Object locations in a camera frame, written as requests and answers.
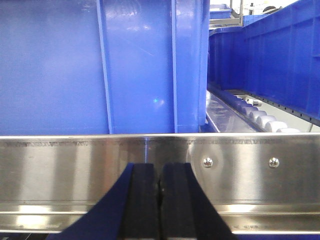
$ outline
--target metal frame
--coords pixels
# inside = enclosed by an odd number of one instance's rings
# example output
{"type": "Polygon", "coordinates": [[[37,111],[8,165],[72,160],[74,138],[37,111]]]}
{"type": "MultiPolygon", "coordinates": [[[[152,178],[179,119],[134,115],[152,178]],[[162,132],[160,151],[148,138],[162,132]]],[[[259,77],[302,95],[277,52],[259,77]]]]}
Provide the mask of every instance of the metal frame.
{"type": "MultiPolygon", "coordinates": [[[[233,8],[233,0],[230,0],[230,8],[233,8]]],[[[231,26],[243,26],[243,12],[244,12],[244,1],[240,0],[240,12],[239,18],[226,18],[226,19],[210,19],[209,30],[220,27],[231,27],[231,26]]]]}
{"type": "Polygon", "coordinates": [[[3,136],[0,231],[59,232],[127,163],[178,162],[234,233],[320,234],[319,156],[319,133],[3,136]]]}

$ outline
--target metal guide rail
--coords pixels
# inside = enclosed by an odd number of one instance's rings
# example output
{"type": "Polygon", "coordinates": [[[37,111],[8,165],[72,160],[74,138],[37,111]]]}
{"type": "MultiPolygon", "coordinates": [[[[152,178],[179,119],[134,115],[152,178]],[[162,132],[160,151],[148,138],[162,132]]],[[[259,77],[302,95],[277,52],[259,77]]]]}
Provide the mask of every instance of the metal guide rail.
{"type": "Polygon", "coordinates": [[[0,138],[0,230],[58,233],[128,163],[190,163],[235,234],[320,233],[320,134],[196,133],[0,138]]]}

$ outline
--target screw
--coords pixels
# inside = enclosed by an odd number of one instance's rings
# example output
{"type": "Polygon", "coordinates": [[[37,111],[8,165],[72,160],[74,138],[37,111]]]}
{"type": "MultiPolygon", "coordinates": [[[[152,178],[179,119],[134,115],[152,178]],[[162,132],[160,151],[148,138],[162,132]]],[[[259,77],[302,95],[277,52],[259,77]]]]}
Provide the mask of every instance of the screw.
{"type": "Polygon", "coordinates": [[[269,167],[270,168],[275,169],[275,168],[279,167],[279,164],[280,164],[280,162],[279,162],[278,158],[273,157],[273,158],[269,159],[269,167]]]}
{"type": "Polygon", "coordinates": [[[203,166],[205,168],[211,168],[213,164],[214,164],[214,161],[210,157],[203,159],[203,166]]]}

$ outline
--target blue plastic bin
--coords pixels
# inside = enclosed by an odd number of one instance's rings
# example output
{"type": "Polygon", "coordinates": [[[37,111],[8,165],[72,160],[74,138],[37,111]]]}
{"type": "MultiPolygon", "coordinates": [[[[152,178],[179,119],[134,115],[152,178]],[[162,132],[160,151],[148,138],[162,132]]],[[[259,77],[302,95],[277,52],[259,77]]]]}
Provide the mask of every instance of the blue plastic bin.
{"type": "Polygon", "coordinates": [[[249,24],[252,24],[260,19],[263,19],[264,17],[268,16],[268,14],[263,15],[245,15],[243,16],[243,26],[247,26],[249,24]]]}
{"type": "MultiPolygon", "coordinates": [[[[319,33],[317,0],[299,0],[243,27],[243,40],[235,34],[233,37],[245,50],[245,67],[241,72],[238,62],[228,63],[232,71],[237,71],[231,74],[245,74],[244,86],[240,87],[236,79],[232,80],[233,85],[222,86],[265,97],[300,112],[310,121],[320,120],[319,33]]],[[[229,44],[220,44],[228,52],[229,44]]],[[[222,60],[218,65],[224,69],[222,60]]]]}
{"type": "Polygon", "coordinates": [[[222,90],[244,87],[242,27],[224,27],[209,35],[208,83],[222,90]]]}
{"type": "Polygon", "coordinates": [[[226,4],[210,5],[210,19],[229,19],[230,17],[231,9],[226,4]]]}
{"type": "Polygon", "coordinates": [[[0,135],[197,132],[209,6],[0,1],[0,135]]]}

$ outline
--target stainless steel rail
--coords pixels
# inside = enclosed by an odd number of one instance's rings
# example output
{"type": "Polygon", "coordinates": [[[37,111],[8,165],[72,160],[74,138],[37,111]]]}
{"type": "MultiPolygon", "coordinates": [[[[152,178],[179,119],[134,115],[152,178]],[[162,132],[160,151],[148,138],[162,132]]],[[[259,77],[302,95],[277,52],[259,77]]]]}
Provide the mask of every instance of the stainless steel rail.
{"type": "Polygon", "coordinates": [[[59,232],[128,162],[189,162],[235,233],[320,233],[320,134],[0,137],[0,231],[59,232]]]}

